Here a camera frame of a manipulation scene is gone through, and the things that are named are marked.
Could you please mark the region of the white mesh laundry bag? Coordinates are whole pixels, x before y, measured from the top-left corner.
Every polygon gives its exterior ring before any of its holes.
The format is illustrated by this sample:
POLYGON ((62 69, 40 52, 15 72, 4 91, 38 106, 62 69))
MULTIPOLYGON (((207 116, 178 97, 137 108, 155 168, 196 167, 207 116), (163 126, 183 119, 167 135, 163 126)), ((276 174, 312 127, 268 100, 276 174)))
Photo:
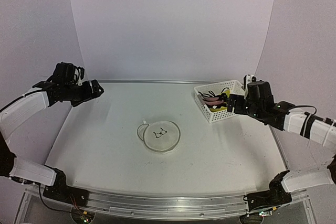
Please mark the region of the white mesh laundry bag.
POLYGON ((144 146, 156 153, 166 153, 177 147, 181 138, 179 126, 172 121, 143 121, 137 131, 137 136, 144 146))

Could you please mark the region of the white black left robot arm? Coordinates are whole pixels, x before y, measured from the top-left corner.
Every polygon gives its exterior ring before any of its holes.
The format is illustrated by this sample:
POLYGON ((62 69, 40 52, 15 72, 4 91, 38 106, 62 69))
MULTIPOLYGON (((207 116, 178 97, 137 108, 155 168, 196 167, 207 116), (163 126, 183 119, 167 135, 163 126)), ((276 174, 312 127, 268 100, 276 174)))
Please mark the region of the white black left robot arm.
POLYGON ((47 80, 1 106, 1 176, 50 186, 57 200, 66 201, 69 187, 56 181, 58 171, 44 165, 66 115, 60 105, 65 102, 68 112, 103 93, 98 80, 87 79, 83 67, 61 62, 47 80))

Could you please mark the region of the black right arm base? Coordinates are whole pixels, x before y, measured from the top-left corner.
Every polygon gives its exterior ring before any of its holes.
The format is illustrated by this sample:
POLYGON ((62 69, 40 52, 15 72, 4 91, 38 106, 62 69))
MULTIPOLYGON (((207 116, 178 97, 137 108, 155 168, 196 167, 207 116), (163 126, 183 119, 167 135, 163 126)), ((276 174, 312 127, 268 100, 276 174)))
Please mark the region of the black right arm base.
POLYGON ((291 193, 285 191, 281 182, 289 170, 277 174, 269 183, 269 189, 255 193, 248 193, 243 197, 243 200, 248 205, 248 211, 270 209, 273 207, 280 207, 284 204, 292 202, 291 193))

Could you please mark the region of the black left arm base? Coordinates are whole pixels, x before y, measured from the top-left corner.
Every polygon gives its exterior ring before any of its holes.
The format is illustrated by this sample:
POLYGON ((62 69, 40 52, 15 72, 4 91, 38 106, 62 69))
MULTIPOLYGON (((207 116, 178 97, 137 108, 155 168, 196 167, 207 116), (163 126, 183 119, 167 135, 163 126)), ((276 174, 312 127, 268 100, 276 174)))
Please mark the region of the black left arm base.
POLYGON ((89 191, 77 187, 68 186, 66 175, 63 171, 52 168, 56 172, 56 178, 51 186, 45 186, 43 196, 58 202, 73 204, 77 207, 85 207, 89 198, 89 191))

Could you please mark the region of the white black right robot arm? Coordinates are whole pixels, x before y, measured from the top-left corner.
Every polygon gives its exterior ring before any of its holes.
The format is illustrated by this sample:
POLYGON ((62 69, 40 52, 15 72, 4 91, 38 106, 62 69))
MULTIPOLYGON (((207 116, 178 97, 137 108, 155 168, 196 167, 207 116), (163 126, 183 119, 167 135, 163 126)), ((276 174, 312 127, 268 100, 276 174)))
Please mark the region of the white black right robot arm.
MULTIPOLYGON (((335 152, 335 120, 322 118, 315 112, 306 111, 307 105, 294 105, 281 101, 276 103, 270 84, 255 81, 245 85, 245 94, 230 94, 227 100, 227 112, 247 115, 264 125, 280 131, 297 134, 322 147, 335 152)), ((264 200, 275 205, 285 196, 285 192, 335 183, 335 160, 325 168, 287 172, 281 179, 281 185, 273 185, 265 191, 264 200)))

